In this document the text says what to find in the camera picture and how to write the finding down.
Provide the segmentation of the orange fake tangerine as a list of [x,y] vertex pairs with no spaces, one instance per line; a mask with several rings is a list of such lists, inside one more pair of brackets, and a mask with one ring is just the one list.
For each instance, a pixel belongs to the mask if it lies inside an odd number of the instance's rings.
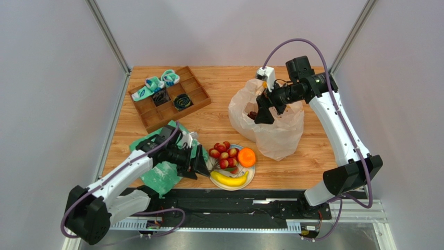
[[256,154],[251,148],[243,148],[237,154],[238,162],[243,167],[253,167],[256,164]]

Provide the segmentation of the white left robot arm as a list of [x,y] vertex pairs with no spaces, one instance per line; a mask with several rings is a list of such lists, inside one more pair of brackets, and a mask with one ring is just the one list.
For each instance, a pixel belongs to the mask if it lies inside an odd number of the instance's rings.
[[139,141],[131,154],[108,175],[68,195],[62,234],[90,245],[102,240],[110,227],[132,215],[146,213],[150,202],[167,194],[183,178],[210,176],[207,157],[192,133],[180,123],[167,124]]

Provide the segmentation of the translucent white plastic bag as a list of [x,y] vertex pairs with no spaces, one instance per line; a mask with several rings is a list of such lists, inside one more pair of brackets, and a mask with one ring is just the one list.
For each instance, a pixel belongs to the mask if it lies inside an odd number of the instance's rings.
[[304,128],[303,104],[296,102],[287,105],[282,115],[270,108],[274,123],[256,124],[248,114],[258,112],[256,97],[263,90],[262,81],[247,81],[231,99],[228,106],[229,120],[237,132],[256,144],[262,155],[280,161],[297,150]]

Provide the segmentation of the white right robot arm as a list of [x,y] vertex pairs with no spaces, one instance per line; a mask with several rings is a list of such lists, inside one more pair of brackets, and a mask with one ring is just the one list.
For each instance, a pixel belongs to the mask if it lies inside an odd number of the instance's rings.
[[338,87],[327,73],[316,74],[306,56],[286,62],[289,83],[280,85],[272,67],[259,68],[256,78],[265,82],[265,90],[256,98],[256,124],[273,124],[270,109],[281,115],[289,104],[305,101],[317,115],[334,150],[337,168],[325,171],[323,179],[307,189],[301,202],[315,207],[342,197],[345,193],[369,185],[383,161],[365,147],[342,108]]

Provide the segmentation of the yellow fake banana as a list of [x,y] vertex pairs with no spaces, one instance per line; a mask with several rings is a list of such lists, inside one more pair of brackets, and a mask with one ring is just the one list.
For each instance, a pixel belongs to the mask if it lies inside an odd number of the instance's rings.
[[213,171],[211,172],[211,178],[213,178],[215,181],[226,185],[226,186],[230,186],[230,187],[238,187],[238,186],[242,186],[246,183],[247,178],[248,178],[248,172],[246,172],[244,175],[240,176],[240,177],[228,177],[225,176],[217,171]]

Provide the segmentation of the red fake fruit bunch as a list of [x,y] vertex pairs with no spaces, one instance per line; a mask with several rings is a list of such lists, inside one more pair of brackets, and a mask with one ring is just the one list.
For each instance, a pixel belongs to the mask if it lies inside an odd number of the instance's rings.
[[231,174],[239,172],[239,149],[232,146],[229,141],[216,143],[208,150],[210,170],[223,170]]

